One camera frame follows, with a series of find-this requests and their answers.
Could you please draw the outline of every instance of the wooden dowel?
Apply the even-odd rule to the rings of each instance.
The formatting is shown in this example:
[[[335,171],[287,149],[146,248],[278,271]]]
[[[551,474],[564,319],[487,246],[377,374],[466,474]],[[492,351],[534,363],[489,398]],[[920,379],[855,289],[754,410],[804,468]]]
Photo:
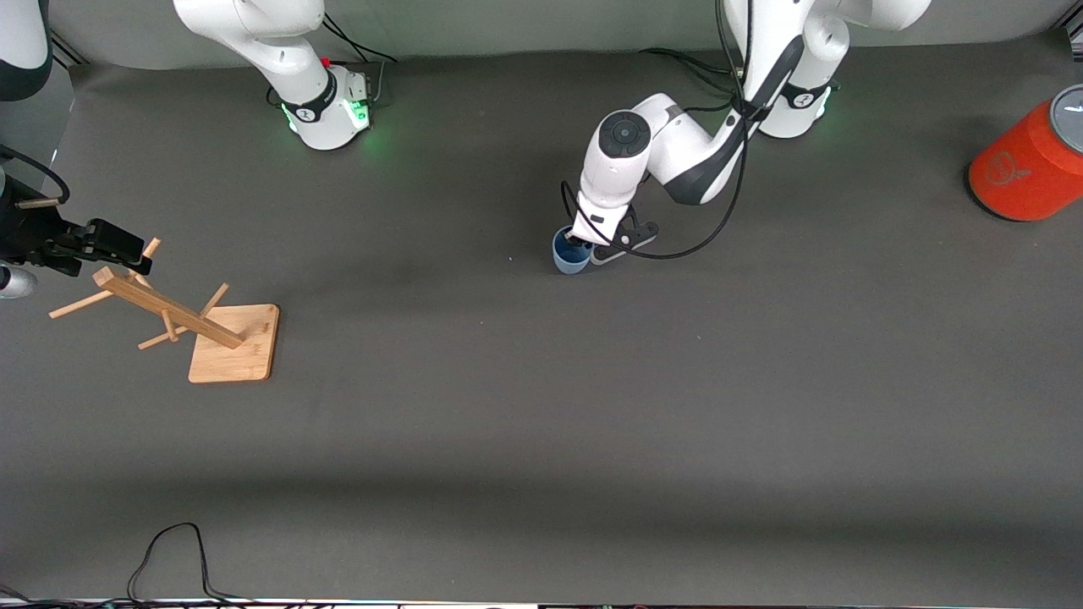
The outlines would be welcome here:
[[[158,251],[159,245],[161,245],[161,239],[158,237],[154,237],[153,239],[151,239],[151,243],[146,244],[146,247],[143,248],[143,256],[146,256],[147,258],[153,258],[154,252]]]
[[[173,321],[169,319],[169,309],[161,310],[161,321],[166,322],[166,336],[170,342],[177,342],[177,331],[173,329]]]
[[[168,309],[173,320],[183,324],[192,332],[200,336],[206,336],[223,347],[236,349],[245,341],[240,335],[210,320],[200,318],[195,311],[180,302],[162,296],[144,285],[118,277],[113,272],[113,269],[108,267],[94,273],[94,283],[97,284],[97,287],[107,289],[132,304],[146,309],[156,315],[160,314],[162,309]]]
[[[230,284],[227,283],[222,284],[222,287],[218,288],[218,291],[214,293],[214,296],[211,296],[210,300],[207,301],[207,306],[204,307],[203,311],[199,312],[199,316],[206,318],[207,313],[210,313],[210,310],[213,309],[216,306],[218,306],[218,301],[221,300],[223,296],[225,296],[225,290],[227,289],[230,289]],[[185,332],[188,332],[188,328],[184,326],[177,326],[177,334],[184,334]],[[155,336],[151,340],[144,340],[143,342],[140,342],[139,348],[140,350],[149,349],[151,347],[154,347],[155,345],[160,345],[169,339],[170,338],[168,334],[159,334],[158,336]]]
[[[184,326],[175,326],[175,327],[177,327],[177,334],[178,335],[181,335],[181,334],[184,334],[185,332],[188,332],[188,328],[186,328]],[[143,342],[140,342],[139,344],[139,349],[140,349],[140,351],[142,351],[144,349],[149,349],[151,347],[154,347],[155,345],[161,345],[162,342],[165,342],[167,340],[169,340],[169,335],[168,334],[159,334],[158,336],[155,336],[154,338],[152,338],[149,340],[144,340]]]
[[[32,198],[29,200],[21,200],[15,204],[15,207],[19,209],[41,209],[42,207],[56,207],[61,204],[58,198]]]
[[[49,316],[52,318],[52,319],[54,319],[54,320],[56,318],[63,318],[64,315],[66,315],[68,313],[74,313],[74,312],[78,311],[79,309],[83,309],[83,308],[90,307],[94,302],[101,302],[102,300],[105,300],[106,298],[108,298],[110,296],[113,296],[112,291],[99,291],[97,294],[95,294],[93,296],[88,296],[87,298],[83,298],[82,300],[78,300],[78,301],[73,302],[70,304],[61,307],[60,309],[56,309],[55,311],[50,311],[49,312]]]
[[[230,289],[230,284],[227,283],[222,284],[222,286],[218,288],[218,291],[214,293],[214,296],[211,296],[210,300],[207,301],[207,304],[204,307],[204,310],[199,311],[199,316],[206,318],[207,313],[210,313],[210,310],[213,309],[216,306],[218,306],[218,301],[221,300],[223,296],[225,296],[225,290],[227,289]]]

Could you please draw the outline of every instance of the wooden mug tree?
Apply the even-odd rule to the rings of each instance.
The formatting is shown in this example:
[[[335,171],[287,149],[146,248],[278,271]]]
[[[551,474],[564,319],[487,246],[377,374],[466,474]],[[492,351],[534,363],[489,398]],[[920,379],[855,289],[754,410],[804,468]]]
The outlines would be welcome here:
[[[159,245],[161,239],[155,237],[143,250],[143,256],[153,257]],[[61,307],[49,313],[49,316],[55,320],[117,296],[160,315],[166,326],[164,334],[141,342],[141,350],[167,340],[177,342],[180,340],[179,335],[185,332],[197,335],[192,367],[188,368],[188,380],[192,383],[265,380],[271,376],[275,337],[278,333],[278,307],[219,307],[218,301],[230,288],[230,284],[222,284],[203,311],[196,313],[151,287],[146,277],[134,271],[117,275],[113,269],[103,267],[93,277],[101,291]]]

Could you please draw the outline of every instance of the wooden base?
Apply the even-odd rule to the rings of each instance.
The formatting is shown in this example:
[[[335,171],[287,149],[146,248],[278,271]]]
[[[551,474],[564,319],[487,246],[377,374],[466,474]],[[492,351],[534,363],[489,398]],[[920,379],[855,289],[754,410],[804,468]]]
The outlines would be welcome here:
[[[230,349],[206,336],[197,336],[188,380],[232,383],[265,380],[271,376],[275,336],[278,333],[278,307],[214,307],[207,313],[207,319],[239,334],[245,341],[240,347]]]

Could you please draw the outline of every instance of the red can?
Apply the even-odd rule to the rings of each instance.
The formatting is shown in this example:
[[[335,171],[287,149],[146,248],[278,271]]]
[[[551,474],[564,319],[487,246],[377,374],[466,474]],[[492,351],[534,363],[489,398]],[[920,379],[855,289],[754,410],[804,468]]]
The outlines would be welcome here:
[[[1009,220],[1043,220],[1083,197],[1083,86],[1034,108],[970,164],[970,191]]]

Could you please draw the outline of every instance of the gray wall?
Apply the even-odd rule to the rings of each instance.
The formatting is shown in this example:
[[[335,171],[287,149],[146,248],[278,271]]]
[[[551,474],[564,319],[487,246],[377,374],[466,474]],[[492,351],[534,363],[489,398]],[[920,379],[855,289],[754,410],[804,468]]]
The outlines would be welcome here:
[[[903,33],[854,29],[862,46],[1005,40],[1053,25],[1073,0],[934,0]],[[184,28],[171,0],[53,0],[53,26],[94,62],[166,69],[240,65]],[[491,55],[717,46],[710,0],[327,0],[362,44],[397,54]],[[326,31],[316,50],[349,59]]]

